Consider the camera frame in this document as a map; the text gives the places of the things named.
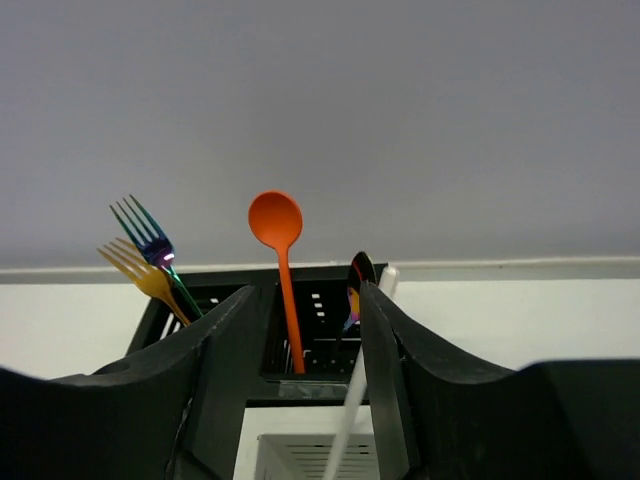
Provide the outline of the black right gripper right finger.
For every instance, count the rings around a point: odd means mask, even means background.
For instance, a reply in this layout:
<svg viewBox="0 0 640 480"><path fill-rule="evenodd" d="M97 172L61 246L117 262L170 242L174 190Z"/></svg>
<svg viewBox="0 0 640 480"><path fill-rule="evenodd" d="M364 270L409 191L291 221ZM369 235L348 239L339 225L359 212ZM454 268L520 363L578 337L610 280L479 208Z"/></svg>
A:
<svg viewBox="0 0 640 480"><path fill-rule="evenodd" d="M360 289L361 338L383 479L635 479L639 363L511 370Z"/></svg>

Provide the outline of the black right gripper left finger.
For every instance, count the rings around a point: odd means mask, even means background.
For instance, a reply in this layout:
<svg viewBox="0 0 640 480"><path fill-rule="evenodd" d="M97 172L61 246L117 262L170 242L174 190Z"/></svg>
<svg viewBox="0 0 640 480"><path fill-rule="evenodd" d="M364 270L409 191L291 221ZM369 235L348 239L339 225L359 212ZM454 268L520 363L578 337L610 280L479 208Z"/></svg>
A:
<svg viewBox="0 0 640 480"><path fill-rule="evenodd" d="M229 479L260 364L259 296L91 375L1 373L5 479Z"/></svg>

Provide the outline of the gold metal fork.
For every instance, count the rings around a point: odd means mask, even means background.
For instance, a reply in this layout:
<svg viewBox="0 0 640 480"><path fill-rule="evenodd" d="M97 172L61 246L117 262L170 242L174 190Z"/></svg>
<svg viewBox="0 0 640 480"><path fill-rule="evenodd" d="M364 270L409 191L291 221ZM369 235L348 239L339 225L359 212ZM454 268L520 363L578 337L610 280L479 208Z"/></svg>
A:
<svg viewBox="0 0 640 480"><path fill-rule="evenodd" d="M141 292L165 303L183 326L191 324L173 296L172 281L159 268L149 264L133 243L117 238L97 251Z"/></svg>

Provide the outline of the iridescent metal fork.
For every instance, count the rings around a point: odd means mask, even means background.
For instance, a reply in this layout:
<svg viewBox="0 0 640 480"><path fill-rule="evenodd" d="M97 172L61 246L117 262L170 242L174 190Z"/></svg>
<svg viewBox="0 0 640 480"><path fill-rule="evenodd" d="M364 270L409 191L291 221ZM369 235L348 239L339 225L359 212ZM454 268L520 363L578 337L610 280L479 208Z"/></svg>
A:
<svg viewBox="0 0 640 480"><path fill-rule="evenodd" d="M200 307L174 267L174 246L150 212L132 194L109 208L142 257L169 275L195 319L201 318Z"/></svg>

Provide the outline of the orange plastic spoon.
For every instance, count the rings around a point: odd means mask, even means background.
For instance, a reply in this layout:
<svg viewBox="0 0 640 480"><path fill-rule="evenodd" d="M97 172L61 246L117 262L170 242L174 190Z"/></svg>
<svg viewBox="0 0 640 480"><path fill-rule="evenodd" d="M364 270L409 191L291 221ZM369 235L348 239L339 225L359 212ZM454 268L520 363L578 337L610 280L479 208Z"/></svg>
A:
<svg viewBox="0 0 640 480"><path fill-rule="evenodd" d="M289 265L290 248L303 229L300 207L283 191L264 191L250 204L248 223L255 238L276 252L294 372L303 374L303 347Z"/></svg>

